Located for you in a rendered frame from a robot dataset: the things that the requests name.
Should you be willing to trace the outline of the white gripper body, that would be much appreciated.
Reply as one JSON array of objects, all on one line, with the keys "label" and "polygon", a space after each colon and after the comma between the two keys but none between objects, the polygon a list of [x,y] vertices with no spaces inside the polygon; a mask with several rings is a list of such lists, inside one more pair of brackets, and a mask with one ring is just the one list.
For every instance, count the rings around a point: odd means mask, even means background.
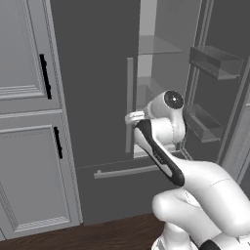
[{"label": "white gripper body", "polygon": [[144,118],[145,113],[142,110],[133,111],[125,116],[125,123],[127,125],[134,125],[137,124],[139,121],[143,120]]}]

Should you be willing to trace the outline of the glass fridge shelf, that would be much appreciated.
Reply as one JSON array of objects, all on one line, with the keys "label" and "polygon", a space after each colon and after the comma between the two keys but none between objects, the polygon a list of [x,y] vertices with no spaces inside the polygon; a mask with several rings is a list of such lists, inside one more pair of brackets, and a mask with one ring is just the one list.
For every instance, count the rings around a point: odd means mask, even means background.
[{"label": "glass fridge shelf", "polygon": [[156,54],[176,54],[182,50],[173,44],[166,42],[157,36],[141,36],[139,38],[139,54],[140,55],[156,55]]},{"label": "glass fridge shelf", "polygon": [[166,87],[151,76],[139,77],[137,81],[136,110],[144,108],[153,98],[164,92]]}]

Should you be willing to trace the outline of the dark grey fridge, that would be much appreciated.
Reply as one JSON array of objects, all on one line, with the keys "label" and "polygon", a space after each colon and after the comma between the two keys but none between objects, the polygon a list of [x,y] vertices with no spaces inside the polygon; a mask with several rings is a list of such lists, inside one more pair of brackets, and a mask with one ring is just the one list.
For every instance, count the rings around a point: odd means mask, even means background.
[{"label": "dark grey fridge", "polygon": [[185,100],[177,156],[223,163],[250,83],[250,0],[51,0],[82,217],[142,215],[170,182],[127,113]]}]

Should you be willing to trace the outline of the dark grey closed fridge door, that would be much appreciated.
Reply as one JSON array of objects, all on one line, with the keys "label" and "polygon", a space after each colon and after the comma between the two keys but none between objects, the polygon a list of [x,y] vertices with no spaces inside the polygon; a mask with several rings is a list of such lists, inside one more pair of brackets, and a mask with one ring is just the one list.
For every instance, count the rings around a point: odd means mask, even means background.
[{"label": "dark grey closed fridge door", "polygon": [[122,162],[127,58],[137,81],[141,0],[51,0],[74,163]]}]

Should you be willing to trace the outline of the dark grey fridge drawer front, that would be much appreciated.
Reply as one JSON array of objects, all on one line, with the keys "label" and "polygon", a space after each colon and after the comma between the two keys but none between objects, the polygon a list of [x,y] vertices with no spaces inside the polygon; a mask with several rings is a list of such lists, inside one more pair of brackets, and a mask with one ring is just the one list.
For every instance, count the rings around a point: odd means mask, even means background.
[{"label": "dark grey fridge drawer front", "polygon": [[149,157],[76,169],[83,223],[85,226],[151,212],[158,193],[175,186],[158,169],[136,175],[95,179],[94,174],[154,165]]}]

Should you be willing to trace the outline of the dark grey open fridge door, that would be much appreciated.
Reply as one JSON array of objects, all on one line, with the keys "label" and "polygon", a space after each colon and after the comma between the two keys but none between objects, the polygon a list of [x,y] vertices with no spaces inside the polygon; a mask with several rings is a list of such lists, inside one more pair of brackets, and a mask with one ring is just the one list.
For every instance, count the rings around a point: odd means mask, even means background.
[{"label": "dark grey open fridge door", "polygon": [[185,108],[199,104],[223,127],[221,139],[203,143],[190,130],[181,143],[190,160],[224,162],[250,89],[250,0],[202,0],[193,47],[213,46],[244,60],[235,79],[217,80],[189,64]]}]

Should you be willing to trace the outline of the short grey door shelf bin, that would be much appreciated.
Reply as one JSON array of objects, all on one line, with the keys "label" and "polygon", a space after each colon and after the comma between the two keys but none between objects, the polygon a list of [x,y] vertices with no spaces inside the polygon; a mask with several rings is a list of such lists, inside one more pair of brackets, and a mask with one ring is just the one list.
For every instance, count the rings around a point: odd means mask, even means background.
[{"label": "short grey door shelf bin", "polygon": [[203,143],[212,143],[221,139],[222,125],[199,104],[188,105],[184,115],[190,130]]}]

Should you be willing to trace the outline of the long grey door shelf bin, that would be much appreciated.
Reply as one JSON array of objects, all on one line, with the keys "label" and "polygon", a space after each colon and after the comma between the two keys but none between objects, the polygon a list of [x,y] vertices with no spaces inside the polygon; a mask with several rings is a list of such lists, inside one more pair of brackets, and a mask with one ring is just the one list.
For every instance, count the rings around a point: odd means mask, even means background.
[{"label": "long grey door shelf bin", "polygon": [[230,80],[240,75],[244,60],[213,46],[197,46],[190,48],[189,63],[217,80]]}]

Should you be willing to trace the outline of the tall grey cabinet door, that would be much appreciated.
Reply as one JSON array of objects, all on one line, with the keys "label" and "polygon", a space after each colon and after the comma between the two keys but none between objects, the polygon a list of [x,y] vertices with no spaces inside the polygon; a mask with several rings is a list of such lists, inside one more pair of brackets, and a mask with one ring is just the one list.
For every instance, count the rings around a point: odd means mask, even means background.
[{"label": "tall grey cabinet door", "polygon": [[[54,127],[62,146],[59,158]],[[7,239],[78,226],[75,170],[59,110],[0,116],[0,231]]]}]

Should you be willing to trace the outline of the short grey cabinet door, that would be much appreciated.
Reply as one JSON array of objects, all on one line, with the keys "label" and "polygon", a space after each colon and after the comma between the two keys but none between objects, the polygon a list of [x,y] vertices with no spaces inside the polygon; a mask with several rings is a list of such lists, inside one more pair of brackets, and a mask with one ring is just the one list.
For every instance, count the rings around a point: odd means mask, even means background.
[{"label": "short grey cabinet door", "polygon": [[[47,62],[51,100],[39,54]],[[59,107],[48,0],[0,0],[0,113]]]}]

